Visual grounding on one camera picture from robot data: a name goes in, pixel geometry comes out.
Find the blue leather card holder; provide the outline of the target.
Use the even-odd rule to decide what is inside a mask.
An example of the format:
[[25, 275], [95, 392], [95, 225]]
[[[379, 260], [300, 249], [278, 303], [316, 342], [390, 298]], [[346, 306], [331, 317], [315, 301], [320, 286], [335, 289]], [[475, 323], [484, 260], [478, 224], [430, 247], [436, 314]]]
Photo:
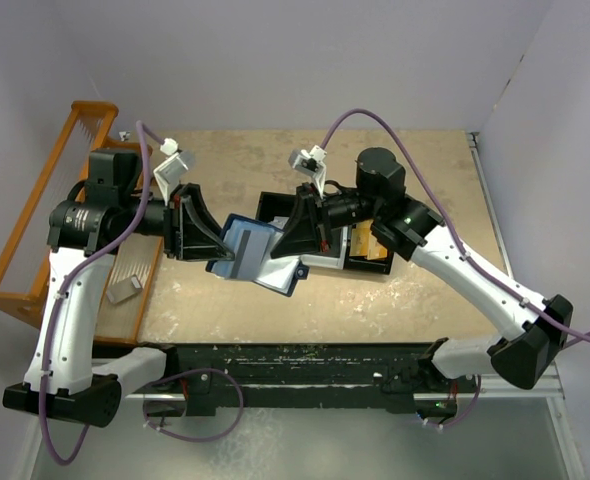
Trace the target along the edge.
[[206, 271], [226, 280], [252, 282], [290, 297], [298, 282], [308, 278], [309, 267], [298, 255], [271, 257], [271, 250], [282, 235], [283, 231], [274, 225], [230, 214], [220, 238], [234, 258], [210, 261]]

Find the grey card with stripe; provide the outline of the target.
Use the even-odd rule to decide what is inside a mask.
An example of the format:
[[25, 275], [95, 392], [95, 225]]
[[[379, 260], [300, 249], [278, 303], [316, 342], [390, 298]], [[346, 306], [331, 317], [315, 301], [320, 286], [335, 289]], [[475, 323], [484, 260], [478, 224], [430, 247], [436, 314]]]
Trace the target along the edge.
[[266, 230], [244, 229], [235, 253], [231, 277], [241, 281], [254, 280], [261, 269], [270, 240], [271, 233]]

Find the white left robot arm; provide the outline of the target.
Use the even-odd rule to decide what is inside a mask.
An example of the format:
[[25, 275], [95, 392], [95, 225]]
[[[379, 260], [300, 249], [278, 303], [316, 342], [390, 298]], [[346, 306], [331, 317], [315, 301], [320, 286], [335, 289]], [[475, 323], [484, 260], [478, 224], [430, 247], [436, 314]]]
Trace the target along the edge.
[[105, 427], [122, 398], [152, 385], [177, 387], [179, 365], [168, 347], [136, 347], [101, 367], [92, 366], [100, 305], [120, 245], [133, 233], [163, 241], [179, 261], [230, 260], [221, 228], [207, 210], [199, 185], [158, 178], [168, 199], [138, 186], [146, 165], [122, 148], [89, 155], [78, 182], [49, 216], [50, 282], [38, 345], [22, 382], [5, 388], [2, 404], [16, 411]]

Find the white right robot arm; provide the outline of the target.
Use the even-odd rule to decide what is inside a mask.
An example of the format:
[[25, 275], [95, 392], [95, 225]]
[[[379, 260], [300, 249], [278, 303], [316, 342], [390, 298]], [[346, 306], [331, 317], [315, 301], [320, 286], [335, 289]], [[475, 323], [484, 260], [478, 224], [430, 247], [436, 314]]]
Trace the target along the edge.
[[407, 194], [405, 169], [390, 150], [363, 150], [355, 187], [338, 187], [333, 194], [324, 191], [325, 157], [319, 146], [291, 153], [291, 168], [310, 180], [296, 189], [272, 258], [326, 252], [332, 231], [369, 221], [388, 252], [440, 278], [497, 330], [488, 337], [435, 341], [418, 360], [421, 383], [442, 391], [465, 375], [497, 374], [517, 388], [532, 389], [565, 346], [572, 304], [560, 294], [545, 298], [518, 285], [462, 243], [442, 216]]

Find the pile of gold cards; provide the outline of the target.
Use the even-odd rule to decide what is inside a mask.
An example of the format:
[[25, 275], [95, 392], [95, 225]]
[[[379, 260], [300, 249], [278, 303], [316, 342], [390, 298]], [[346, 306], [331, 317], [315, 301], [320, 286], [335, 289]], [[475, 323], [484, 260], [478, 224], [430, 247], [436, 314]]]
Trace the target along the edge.
[[371, 224], [361, 222], [352, 229], [349, 256], [369, 261], [384, 260], [388, 256], [388, 250], [372, 234]]

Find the black bin with gold cards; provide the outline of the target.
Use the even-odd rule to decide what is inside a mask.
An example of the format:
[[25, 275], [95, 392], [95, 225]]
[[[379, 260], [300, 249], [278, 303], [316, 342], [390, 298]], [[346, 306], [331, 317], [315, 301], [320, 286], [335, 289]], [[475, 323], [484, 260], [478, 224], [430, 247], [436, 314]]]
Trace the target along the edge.
[[391, 273], [394, 254], [381, 245], [371, 232], [372, 221], [363, 221], [348, 228], [343, 268], [374, 275]]

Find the white middle bin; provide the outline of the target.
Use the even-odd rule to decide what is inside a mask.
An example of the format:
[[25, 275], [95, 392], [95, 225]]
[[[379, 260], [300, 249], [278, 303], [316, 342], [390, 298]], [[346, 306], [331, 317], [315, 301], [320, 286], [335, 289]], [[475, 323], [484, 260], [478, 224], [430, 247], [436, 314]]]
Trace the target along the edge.
[[302, 255], [302, 263], [308, 267], [344, 270], [349, 256], [350, 237], [348, 226], [334, 230], [330, 249], [323, 253]]

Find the small grey box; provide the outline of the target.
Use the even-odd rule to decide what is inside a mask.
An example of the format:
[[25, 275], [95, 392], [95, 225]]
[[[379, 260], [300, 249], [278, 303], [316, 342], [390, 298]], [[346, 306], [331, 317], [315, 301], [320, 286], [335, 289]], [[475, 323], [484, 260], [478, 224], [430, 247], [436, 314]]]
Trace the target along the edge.
[[137, 296], [142, 290], [139, 278], [132, 275], [110, 285], [106, 290], [106, 297], [111, 304], [117, 305]]

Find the orange wooden rack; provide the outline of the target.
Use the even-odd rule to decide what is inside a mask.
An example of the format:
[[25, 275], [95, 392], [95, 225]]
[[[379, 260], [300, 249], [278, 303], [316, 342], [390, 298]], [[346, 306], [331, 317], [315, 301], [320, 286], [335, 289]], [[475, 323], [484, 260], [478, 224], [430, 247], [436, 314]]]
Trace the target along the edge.
[[[135, 142], [110, 135], [118, 114], [118, 107], [110, 102], [78, 100], [71, 104], [68, 118], [0, 254], [0, 311], [35, 330], [42, 323], [50, 282], [46, 240], [51, 211], [76, 181], [87, 177], [90, 151], [114, 146], [139, 149]], [[135, 276], [143, 290], [119, 304], [101, 298], [97, 343], [139, 343], [162, 246], [161, 238], [142, 235], [132, 235], [120, 246], [106, 286], [110, 288]]]

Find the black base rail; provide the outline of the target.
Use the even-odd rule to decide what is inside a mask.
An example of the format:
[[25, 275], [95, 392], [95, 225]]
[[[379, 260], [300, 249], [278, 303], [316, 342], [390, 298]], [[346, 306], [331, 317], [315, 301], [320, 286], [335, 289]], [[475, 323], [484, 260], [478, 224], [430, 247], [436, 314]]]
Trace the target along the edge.
[[[423, 372], [426, 343], [178, 344], [170, 353], [164, 383], [138, 390], [181, 393], [189, 416], [218, 408], [381, 409], [394, 414], [456, 412], [455, 397], [476, 383], [433, 380]], [[373, 384], [366, 393], [252, 394], [243, 385]]]

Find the aluminium frame rail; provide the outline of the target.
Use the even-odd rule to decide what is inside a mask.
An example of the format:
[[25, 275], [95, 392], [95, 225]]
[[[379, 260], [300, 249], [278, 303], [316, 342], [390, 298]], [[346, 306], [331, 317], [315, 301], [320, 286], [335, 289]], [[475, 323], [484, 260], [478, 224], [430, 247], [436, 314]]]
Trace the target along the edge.
[[[321, 393], [342, 393], [357, 394], [366, 393], [368, 389], [373, 389], [373, 384], [346, 384], [346, 385], [262, 385], [249, 384], [243, 385], [243, 393], [247, 398], [252, 394], [321, 394]], [[564, 389], [561, 380], [557, 375], [556, 367], [553, 366], [551, 372], [547, 372], [532, 390], [522, 390], [509, 385], [506, 381], [498, 376], [485, 375], [482, 379], [482, 385], [479, 393], [480, 399], [512, 399], [512, 398], [565, 398]], [[167, 400], [180, 401], [183, 399], [181, 393], [161, 392], [155, 390], [138, 390], [126, 396], [128, 400]]]

